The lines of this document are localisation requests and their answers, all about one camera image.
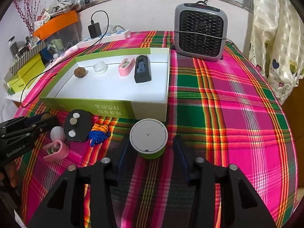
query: white power strip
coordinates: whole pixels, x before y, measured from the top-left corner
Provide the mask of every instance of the white power strip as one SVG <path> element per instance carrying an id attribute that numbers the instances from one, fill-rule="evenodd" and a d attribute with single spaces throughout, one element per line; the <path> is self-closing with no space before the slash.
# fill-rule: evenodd
<path id="1" fill-rule="evenodd" d="M 77 44 L 77 46 L 78 46 L 79 49 L 89 47 L 92 44 L 94 44 L 95 42 L 97 42 L 98 40 L 100 40 L 102 35 L 100 35 L 98 38 L 94 38 L 94 39 L 88 38 L 88 39 L 82 40 Z M 106 34 L 103 37 L 103 39 L 101 40 L 101 42 L 99 42 L 99 44 L 112 42 L 112 41 L 124 40 L 124 39 L 129 38 L 130 36 L 131 36 L 131 31 L 130 30 L 121 30 L 121 31 L 118 31 L 116 33 Z"/>

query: pink earphone case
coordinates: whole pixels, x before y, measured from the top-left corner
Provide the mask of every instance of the pink earphone case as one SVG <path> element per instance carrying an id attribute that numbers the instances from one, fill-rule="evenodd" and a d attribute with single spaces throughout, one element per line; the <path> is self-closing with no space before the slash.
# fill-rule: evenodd
<path id="1" fill-rule="evenodd" d="M 124 67 L 124 64 L 126 63 L 126 61 L 129 61 L 129 64 L 127 66 Z M 135 66 L 135 58 L 133 58 L 131 61 L 128 60 L 128 58 L 125 58 L 121 64 L 118 65 L 118 71 L 119 71 L 119 75 L 120 76 L 128 76 L 132 69 L 134 68 Z"/>
<path id="2" fill-rule="evenodd" d="M 60 145 L 59 150 L 57 152 L 54 152 L 54 153 L 50 154 L 50 155 L 44 156 L 43 157 L 44 161 L 54 162 L 54 161 L 57 161 L 57 160 L 60 160 L 60 159 L 64 159 L 69 155 L 69 153 L 70 153 L 69 147 L 66 144 L 64 144 L 61 140 L 55 140 L 55 141 L 45 145 L 43 147 L 43 149 L 47 152 L 47 149 L 52 148 L 57 143 Z"/>

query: green and white box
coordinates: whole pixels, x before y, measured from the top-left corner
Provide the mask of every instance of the green and white box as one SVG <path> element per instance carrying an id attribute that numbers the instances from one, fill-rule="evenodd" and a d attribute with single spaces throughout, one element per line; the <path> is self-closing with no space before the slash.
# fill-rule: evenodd
<path id="1" fill-rule="evenodd" d="M 122 77 L 118 65 L 127 57 L 147 55 L 152 80 L 136 83 L 134 68 Z M 108 69 L 97 75 L 93 65 L 104 61 Z M 74 70 L 86 69 L 77 78 Z M 40 99 L 49 109 L 72 111 L 82 109 L 97 116 L 127 119 L 153 118 L 166 121 L 170 74 L 169 48 L 131 48 L 83 55 L 70 61 L 46 86 Z"/>

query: black cord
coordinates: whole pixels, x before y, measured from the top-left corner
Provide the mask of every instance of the black cord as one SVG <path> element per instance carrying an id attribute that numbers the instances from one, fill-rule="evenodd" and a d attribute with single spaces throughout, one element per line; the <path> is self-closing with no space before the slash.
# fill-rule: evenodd
<path id="1" fill-rule="evenodd" d="M 32 78 L 32 79 L 25 85 L 25 87 L 24 87 L 24 89 L 23 89 L 23 91 L 22 91 L 22 93 L 21 93 L 21 97 L 20 97 L 20 103 L 21 103 L 20 106 L 21 106 L 21 108 L 24 109 L 24 108 L 28 107 L 28 106 L 29 106 L 29 105 L 30 105 L 30 104 L 31 104 L 31 103 L 40 95 L 40 92 L 39 92 L 39 93 L 38 93 L 30 102 L 28 102 L 28 104 L 26 104 L 25 106 L 22 105 L 22 95 L 23 95 L 23 92 L 24 92 L 25 88 L 28 86 L 28 84 L 29 84 L 32 80 L 34 80 L 34 79 L 37 78 L 38 76 L 40 76 L 40 75 L 42 75 L 42 74 L 44 74 L 44 73 L 50 71 L 52 68 L 56 67 L 57 65 L 59 65 L 60 63 L 62 63 L 62 62 L 64 62 L 64 61 L 68 60 L 69 58 L 75 57 L 76 55 L 80 54 L 81 52 L 90 49 L 91 47 L 93 47 L 94 45 L 96 45 L 98 42 L 100 42 L 100 41 L 103 39 L 103 37 L 106 35 L 106 33 L 108 32 L 108 29 L 109 29 L 109 16 L 108 16 L 107 12 L 106 12 L 106 11 L 103 11 L 103 10 L 95 11 L 93 14 L 95 14 L 96 12 L 104 12 L 104 13 L 106 14 L 106 16 L 107 16 L 108 25 L 107 25 L 107 30 L 105 31 L 104 35 L 102 35 L 102 37 L 101 37 L 98 41 L 96 41 L 94 44 L 92 44 L 92 45 L 89 46 L 88 48 L 84 48 L 82 51 L 70 55 L 70 56 L 67 57 L 66 59 L 63 59 L 62 61 L 56 63 L 56 64 L 55 64 L 54 66 L 52 66 L 50 69 L 48 69 L 48 70 L 42 72 L 41 74 L 36 75 L 34 78 Z M 49 82 L 49 81 L 46 82 L 46 84 L 42 87 L 41 90 L 43 90 L 43 89 L 46 87 L 46 85 L 48 84 L 48 82 Z"/>
<path id="2" fill-rule="evenodd" d="M 194 34 L 203 35 L 203 36 L 206 36 L 206 37 L 211 37 L 211 38 L 214 38 L 214 39 L 221 39 L 221 40 L 226 40 L 227 39 L 227 38 L 215 37 L 215 36 L 211 36 L 211 35 L 207 35 L 207 34 L 203 34 L 203 33 L 198 33 L 198 32 L 183 32 L 183 31 L 174 31 L 174 32 L 194 33 Z"/>
<path id="3" fill-rule="evenodd" d="M 206 1 L 208 1 L 208 0 L 205 0 L 205 1 L 198 1 L 198 2 L 196 2 L 196 3 L 203 3 L 204 5 L 208 6 L 207 3 L 206 3 Z"/>
<path id="4" fill-rule="evenodd" d="M 94 21 L 93 21 L 93 15 L 94 15 L 94 14 L 96 14 L 97 12 L 104 12 L 104 13 L 106 13 L 106 15 L 108 16 L 108 14 L 107 14 L 107 12 L 106 12 L 106 11 L 103 11 L 103 10 L 97 10 L 97 11 L 95 11 L 94 13 L 92 13 L 92 15 L 91 15 L 91 24 L 94 24 Z"/>

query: space heater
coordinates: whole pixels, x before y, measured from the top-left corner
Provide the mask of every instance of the space heater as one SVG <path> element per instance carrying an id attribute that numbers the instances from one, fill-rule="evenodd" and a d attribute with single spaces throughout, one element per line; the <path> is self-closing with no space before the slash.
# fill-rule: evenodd
<path id="1" fill-rule="evenodd" d="M 227 35 L 226 14 L 205 2 L 183 3 L 175 9 L 177 53 L 215 62 L 222 57 Z"/>

